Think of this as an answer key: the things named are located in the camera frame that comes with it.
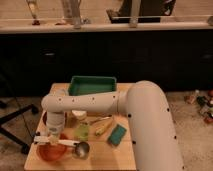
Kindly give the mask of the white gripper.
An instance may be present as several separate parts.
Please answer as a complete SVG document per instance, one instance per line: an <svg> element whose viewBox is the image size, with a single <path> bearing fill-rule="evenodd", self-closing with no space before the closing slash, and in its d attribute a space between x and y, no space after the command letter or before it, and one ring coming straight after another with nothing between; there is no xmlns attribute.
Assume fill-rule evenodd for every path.
<svg viewBox="0 0 213 171"><path fill-rule="evenodd" d="M48 140L51 144L57 144L60 139L60 134L64 130L64 125L53 125L53 124L46 124L47 132L48 132Z"/></svg>

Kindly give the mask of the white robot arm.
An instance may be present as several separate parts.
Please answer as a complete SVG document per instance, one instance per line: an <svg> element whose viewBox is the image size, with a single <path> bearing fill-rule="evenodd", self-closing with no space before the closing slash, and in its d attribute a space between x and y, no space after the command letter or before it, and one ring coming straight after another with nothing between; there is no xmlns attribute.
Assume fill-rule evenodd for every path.
<svg viewBox="0 0 213 171"><path fill-rule="evenodd" d="M167 98L151 81L138 81L113 92L79 96L49 93L41 105L47 112L47 130L54 135L63 131L66 111L123 114L128 118L138 171L184 170Z"/></svg>

